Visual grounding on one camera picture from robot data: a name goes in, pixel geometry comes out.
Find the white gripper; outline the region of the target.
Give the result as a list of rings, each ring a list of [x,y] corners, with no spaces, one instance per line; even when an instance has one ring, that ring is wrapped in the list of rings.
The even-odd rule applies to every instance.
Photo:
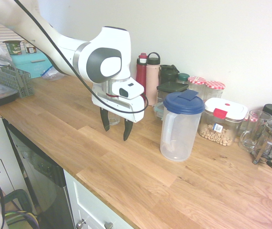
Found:
[[[101,85],[94,85],[93,92],[107,105],[100,102],[94,95],[91,95],[92,102],[100,107],[100,115],[105,131],[109,131],[110,122],[108,111],[119,115],[124,119],[123,140],[126,141],[131,133],[133,123],[140,121],[144,117],[144,100],[139,95],[131,100],[123,97],[110,98],[102,91]]]

